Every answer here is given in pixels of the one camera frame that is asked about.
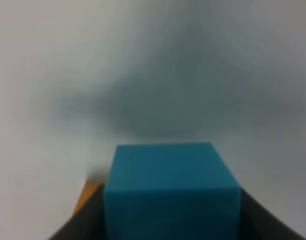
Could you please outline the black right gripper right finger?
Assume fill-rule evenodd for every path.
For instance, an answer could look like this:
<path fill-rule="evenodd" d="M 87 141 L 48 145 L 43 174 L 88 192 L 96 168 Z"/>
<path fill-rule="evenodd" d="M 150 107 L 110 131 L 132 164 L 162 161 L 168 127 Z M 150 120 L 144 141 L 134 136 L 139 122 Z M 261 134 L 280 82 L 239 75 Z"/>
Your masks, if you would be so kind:
<path fill-rule="evenodd" d="M 240 240 L 303 240 L 304 237 L 292 230 L 247 191 L 241 190 L 239 220 Z"/>

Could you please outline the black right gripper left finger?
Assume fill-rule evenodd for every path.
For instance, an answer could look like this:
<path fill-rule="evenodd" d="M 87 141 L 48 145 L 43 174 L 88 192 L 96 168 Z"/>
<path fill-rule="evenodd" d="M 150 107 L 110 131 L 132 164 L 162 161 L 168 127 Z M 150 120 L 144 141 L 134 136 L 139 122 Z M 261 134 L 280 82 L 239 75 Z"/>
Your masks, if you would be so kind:
<path fill-rule="evenodd" d="M 85 204 L 62 226 L 52 240 L 105 240 L 104 185 L 99 185 Z"/>

